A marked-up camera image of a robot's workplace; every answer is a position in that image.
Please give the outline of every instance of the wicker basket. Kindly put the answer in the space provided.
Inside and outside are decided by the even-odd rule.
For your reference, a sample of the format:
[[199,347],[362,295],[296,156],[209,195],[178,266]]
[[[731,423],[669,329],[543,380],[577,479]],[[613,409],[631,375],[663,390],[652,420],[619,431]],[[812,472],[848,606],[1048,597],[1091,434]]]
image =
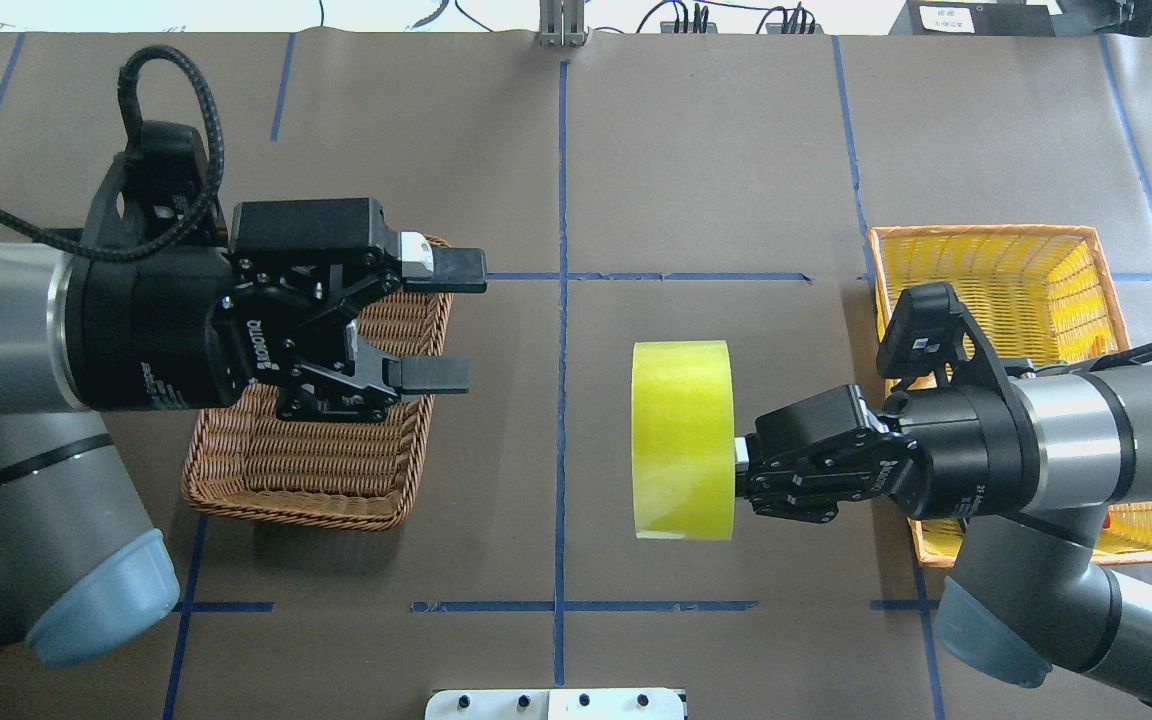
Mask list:
[[[878,336],[907,287],[948,282],[1005,357],[1037,365],[1130,347],[1101,242],[1064,225],[929,225],[870,228]],[[910,520],[918,560],[952,568],[963,544],[956,520]],[[1152,562],[1152,502],[1111,507],[1092,560]]]
[[[399,357],[440,355],[450,310],[447,293],[397,291],[362,311],[358,332]],[[180,484],[189,505],[227,518],[351,530],[388,530],[407,518],[433,397],[394,406],[380,424],[280,420],[276,397],[276,388],[257,384],[236,406],[198,415]]]

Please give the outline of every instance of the black cable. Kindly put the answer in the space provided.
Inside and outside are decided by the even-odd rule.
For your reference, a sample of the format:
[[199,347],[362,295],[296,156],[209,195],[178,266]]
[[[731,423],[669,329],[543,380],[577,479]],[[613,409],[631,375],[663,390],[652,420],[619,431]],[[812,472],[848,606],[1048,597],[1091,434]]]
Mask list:
[[794,6],[794,12],[790,13],[790,24],[785,28],[786,35],[797,35],[799,31],[801,15],[803,15],[803,3],[797,3]]
[[763,32],[763,26],[767,24],[767,18],[772,17],[772,13],[781,12],[781,33],[783,35],[788,28],[790,28],[790,9],[786,8],[785,5],[774,6],[774,8],[768,8],[767,12],[763,14],[763,18],[758,20],[758,26],[755,28],[755,35]]
[[433,13],[430,13],[429,15],[425,15],[424,18],[416,20],[416,22],[412,23],[412,29],[419,26],[427,26],[429,23],[434,22],[434,20],[439,18],[439,15],[444,14],[444,10],[447,10],[447,6],[449,3],[452,3],[452,0],[440,0],[438,9],[435,9]]
[[666,5],[673,5],[673,32],[677,32],[680,20],[679,8],[681,6],[682,12],[687,13],[687,6],[682,3],[682,0],[660,0],[659,3],[652,6],[652,9],[647,10],[647,14],[643,15],[643,22],[641,22],[639,26],[635,29],[634,35],[643,32],[643,28],[649,23],[649,18],[652,18],[652,15]]
[[794,9],[794,14],[797,15],[794,22],[795,35],[812,35],[814,32],[814,14],[812,10],[804,8],[803,3],[799,3]]
[[755,8],[752,5],[719,3],[717,0],[700,0],[700,5],[717,5],[719,8],[735,8],[737,10],[771,10],[771,8]]
[[46,232],[2,209],[0,209],[0,223],[23,234],[29,240],[41,242],[43,245],[54,247],[56,250],[77,255],[79,258],[109,263],[132,263],[145,259],[150,255],[180,242],[187,233],[195,228],[207,210],[215,204],[217,192],[220,190],[220,181],[225,173],[225,142],[220,132],[220,113],[217,109],[215,97],[211,94],[211,88],[207,88],[207,82],[202,77],[197,65],[194,65],[194,61],[184,53],[166,45],[151,45],[138,50],[131,58],[128,58],[127,63],[118,73],[118,105],[123,113],[123,128],[127,129],[128,154],[136,156],[141,151],[141,129],[145,124],[145,120],[141,118],[141,100],[137,99],[136,94],[137,83],[141,82],[141,68],[147,61],[157,59],[168,60],[176,65],[189,78],[189,85],[194,86],[194,94],[198,99],[202,126],[204,126],[204,132],[207,137],[207,174],[204,187],[189,209],[184,211],[184,214],[180,215],[177,221],[159,237],[143,242],[137,247],[128,247],[128,249],[79,245],[77,241],[61,236],[59,233]]
[[485,26],[485,24],[480,23],[479,20],[476,18],[473,15],[465,13],[465,8],[462,8],[461,6],[461,0],[453,0],[452,3],[456,5],[457,12],[460,12],[462,15],[465,15],[467,18],[470,18],[471,23],[475,23],[477,26],[485,29],[485,31],[495,32],[494,29]]

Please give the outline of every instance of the black object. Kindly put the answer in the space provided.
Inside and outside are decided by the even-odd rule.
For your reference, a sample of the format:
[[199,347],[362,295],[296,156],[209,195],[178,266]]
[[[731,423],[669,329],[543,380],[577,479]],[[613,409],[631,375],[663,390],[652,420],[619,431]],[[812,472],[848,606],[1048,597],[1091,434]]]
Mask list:
[[[920,8],[933,13],[960,9],[970,13],[970,29],[942,32],[923,24]],[[1046,5],[939,3],[927,0],[905,0],[888,35],[986,35],[1053,37],[1051,14]]]
[[695,23],[677,26],[679,29],[675,29],[675,26],[677,26],[677,23],[660,20],[660,35],[714,35],[718,32],[718,23],[707,22],[704,24],[704,28]]
[[[164,137],[156,136],[154,123],[146,123],[145,120],[142,120],[141,100],[137,97],[137,85],[141,83],[141,68],[147,61],[157,59],[169,60],[170,63],[176,65],[180,71],[189,78],[189,85],[194,86],[195,96],[198,100],[198,109],[202,113],[202,122],[204,122],[204,129],[207,135],[209,151],[206,154],[202,153],[200,142],[196,141],[197,132],[194,132],[192,129],[188,129],[189,132],[194,134],[192,137],[188,137],[183,142],[183,145],[176,146],[173,149],[173,152],[164,154],[161,146]],[[165,202],[161,202],[161,205],[157,206],[175,211],[175,214],[172,215],[159,215],[164,220],[169,218],[168,222],[151,223],[151,229],[162,228],[162,232],[157,234],[152,240],[143,240],[145,236],[142,236],[143,242],[136,247],[93,247],[83,245],[83,243],[77,242],[74,240],[71,233],[47,232],[47,229],[37,227],[37,225],[20,219],[2,209],[0,209],[0,223],[14,232],[24,234],[24,236],[35,242],[81,256],[81,258],[109,263],[132,263],[147,258],[150,255],[166,249],[166,247],[175,245],[175,243],[189,236],[196,225],[202,222],[202,219],[209,214],[217,214],[217,192],[220,190],[220,182],[225,169],[225,142],[220,131],[217,101],[212,97],[211,88],[207,88],[207,82],[202,77],[202,71],[198,70],[197,65],[194,65],[192,60],[189,60],[187,55],[180,53],[175,47],[151,45],[143,47],[143,50],[137,50],[127,60],[127,63],[119,69],[118,104],[123,114],[123,127],[127,129],[127,150],[123,154],[119,156],[120,161],[129,165],[129,167],[134,167],[134,165],[143,159],[142,151],[145,154],[156,156],[157,159],[164,162],[164,168],[159,169],[169,170],[168,176],[162,177],[164,183],[172,184],[182,192],[180,196],[173,196],[172,200],[165,200],[161,196],[159,197],[160,200]],[[157,124],[159,129],[168,126],[166,123]],[[169,136],[166,139],[179,141],[179,135],[169,131]],[[192,158],[189,158],[184,162],[180,161],[180,156],[177,152],[174,152],[177,150],[192,152],[195,158],[200,159],[206,165],[205,170],[198,173],[197,177],[192,177],[192,170],[188,168],[188,160],[192,160]],[[175,170],[184,170],[189,174],[189,181],[191,182],[188,183],[188,187],[179,183],[183,176],[172,176],[172,173]],[[151,200],[154,197],[152,188],[159,181],[157,181],[150,168],[142,168],[138,177],[145,181],[145,185],[137,187],[136,182],[132,181],[126,185],[126,190],[132,194],[135,200]]]
[[758,20],[758,26],[755,28],[755,35],[763,32],[763,26],[767,24],[767,18],[772,17],[772,13],[781,13],[781,33],[790,25],[790,9],[786,8],[785,5],[774,6],[774,8],[768,8],[767,12],[763,14],[763,18]]
[[767,23],[767,35],[827,35],[824,28],[814,20],[810,20],[801,26],[793,26],[787,23]]
[[[687,20],[689,18],[689,15],[687,15],[687,5],[684,3],[684,1],[660,0],[659,3],[652,6],[652,9],[647,10],[647,14],[643,15],[643,18],[639,22],[639,26],[637,26],[634,31],[635,35],[643,32],[643,28],[649,23],[649,18],[652,18],[652,15],[654,15],[657,10],[664,8],[666,5],[673,5],[673,32],[685,32]],[[668,29],[664,29],[662,26],[660,28],[660,32],[669,32],[669,31]]]
[[1121,353],[1101,355],[1092,357],[1092,359],[1084,359],[1082,363],[1052,365],[1049,367],[1038,370],[1037,373],[1039,376],[1097,373],[1100,372],[1100,370],[1108,370],[1111,367],[1129,367],[1147,363],[1152,363],[1152,342],[1146,342],[1137,347],[1129,347],[1128,350],[1123,350]]
[[[167,223],[165,202],[202,182],[191,128],[145,123],[92,200],[84,247],[137,247]],[[123,213],[116,209],[124,199]],[[96,410],[233,406],[249,382],[282,388],[288,420],[384,420],[403,396],[468,392],[468,365],[397,357],[353,320],[394,291],[485,291],[482,250],[431,249],[430,276],[403,275],[379,202],[247,202],[226,232],[212,206],[182,245],[141,263],[74,260],[69,364]]]
[[[812,523],[835,518],[838,501],[879,495],[915,520],[1018,509],[1034,494],[1037,438],[1007,372],[954,288],[908,288],[878,348],[879,376],[900,380],[882,412],[842,386],[763,415],[737,497],[756,514]],[[924,376],[940,387],[905,392]]]
[[1152,37],[1152,0],[1056,0],[1056,5],[1058,35]]

